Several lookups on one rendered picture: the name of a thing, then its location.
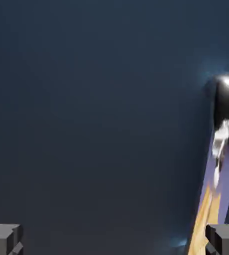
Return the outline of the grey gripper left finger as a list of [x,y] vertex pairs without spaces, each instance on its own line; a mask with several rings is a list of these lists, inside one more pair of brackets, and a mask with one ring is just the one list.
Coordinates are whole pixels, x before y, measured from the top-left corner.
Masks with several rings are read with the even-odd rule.
[[22,225],[0,224],[0,255],[24,255],[22,238]]

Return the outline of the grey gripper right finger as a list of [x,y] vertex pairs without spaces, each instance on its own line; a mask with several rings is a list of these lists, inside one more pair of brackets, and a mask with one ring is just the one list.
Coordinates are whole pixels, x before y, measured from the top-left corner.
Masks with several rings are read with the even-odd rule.
[[206,255],[229,255],[229,224],[207,225]]

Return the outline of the dark blue cabinet door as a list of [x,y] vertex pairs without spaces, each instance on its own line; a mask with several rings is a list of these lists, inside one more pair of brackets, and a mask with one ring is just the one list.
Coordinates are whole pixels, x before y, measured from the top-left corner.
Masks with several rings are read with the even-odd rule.
[[229,72],[229,0],[0,0],[0,223],[24,255],[173,255]]

